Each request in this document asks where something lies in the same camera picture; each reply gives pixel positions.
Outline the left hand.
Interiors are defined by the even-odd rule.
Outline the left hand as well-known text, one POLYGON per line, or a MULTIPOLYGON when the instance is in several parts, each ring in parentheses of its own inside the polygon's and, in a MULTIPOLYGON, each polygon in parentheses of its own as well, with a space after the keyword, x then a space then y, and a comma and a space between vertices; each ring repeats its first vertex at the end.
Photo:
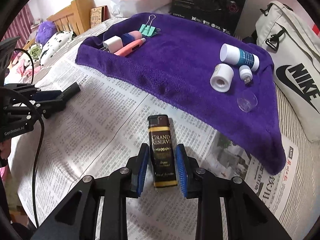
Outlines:
POLYGON ((0 150, 1 150, 0 167, 5 167, 8 164, 8 157, 11 153, 11 139, 0 143, 0 150))

